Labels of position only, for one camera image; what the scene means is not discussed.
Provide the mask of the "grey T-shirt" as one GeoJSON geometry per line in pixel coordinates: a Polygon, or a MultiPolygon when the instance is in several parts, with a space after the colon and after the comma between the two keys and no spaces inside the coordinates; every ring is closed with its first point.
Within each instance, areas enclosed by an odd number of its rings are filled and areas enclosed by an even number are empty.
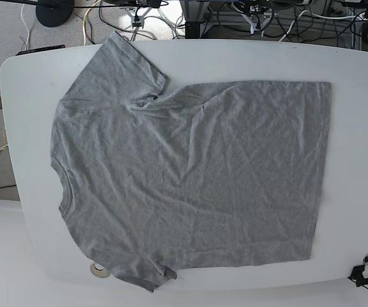
{"type": "Polygon", "coordinates": [[[117,33],[59,101],[59,210],[89,259],[147,291],[177,271],[308,260],[332,86],[168,79],[117,33]]]}

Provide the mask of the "flat black device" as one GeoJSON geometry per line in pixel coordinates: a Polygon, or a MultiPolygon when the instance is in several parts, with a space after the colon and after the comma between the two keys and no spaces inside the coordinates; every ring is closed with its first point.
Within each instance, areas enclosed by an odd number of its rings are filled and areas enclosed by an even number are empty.
{"type": "Polygon", "coordinates": [[[40,48],[30,49],[26,51],[20,51],[15,56],[21,56],[21,55],[32,54],[32,53],[37,53],[37,52],[53,51],[53,50],[64,49],[64,48],[65,48],[64,44],[53,45],[53,46],[48,46],[48,47],[40,47],[40,48]]]}

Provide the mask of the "round black stand base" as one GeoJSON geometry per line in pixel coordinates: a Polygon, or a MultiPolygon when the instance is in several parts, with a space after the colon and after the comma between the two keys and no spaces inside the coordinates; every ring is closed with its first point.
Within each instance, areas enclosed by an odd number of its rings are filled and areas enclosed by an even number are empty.
{"type": "Polygon", "coordinates": [[[74,0],[37,1],[36,18],[38,22],[48,28],[63,25],[72,15],[74,0]]]}

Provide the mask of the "aluminium frame rail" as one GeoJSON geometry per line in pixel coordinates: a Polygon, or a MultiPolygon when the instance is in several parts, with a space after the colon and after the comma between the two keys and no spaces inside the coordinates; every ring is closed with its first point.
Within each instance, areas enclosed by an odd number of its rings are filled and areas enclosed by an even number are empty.
{"type": "Polygon", "coordinates": [[[180,1],[187,23],[243,26],[266,23],[278,14],[295,8],[308,8],[313,1],[180,1]]]}

